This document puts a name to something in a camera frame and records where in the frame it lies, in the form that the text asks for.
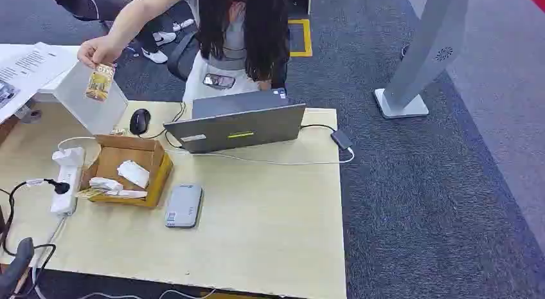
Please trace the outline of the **person's hand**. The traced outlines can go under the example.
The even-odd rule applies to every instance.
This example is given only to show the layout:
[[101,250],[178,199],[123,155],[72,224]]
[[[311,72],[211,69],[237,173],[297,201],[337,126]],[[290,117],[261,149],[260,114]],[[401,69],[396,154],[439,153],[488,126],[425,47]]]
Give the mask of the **person's hand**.
[[108,35],[85,41],[77,52],[78,60],[94,69],[100,64],[111,66],[119,58],[124,46]]

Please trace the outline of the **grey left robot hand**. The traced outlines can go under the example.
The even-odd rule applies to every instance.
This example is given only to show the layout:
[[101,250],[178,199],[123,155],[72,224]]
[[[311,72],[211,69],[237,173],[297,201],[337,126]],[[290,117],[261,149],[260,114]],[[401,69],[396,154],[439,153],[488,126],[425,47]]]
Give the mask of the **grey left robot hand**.
[[1,298],[10,298],[15,293],[19,279],[28,268],[34,257],[33,239],[30,237],[20,241],[15,258],[4,273],[1,273]]

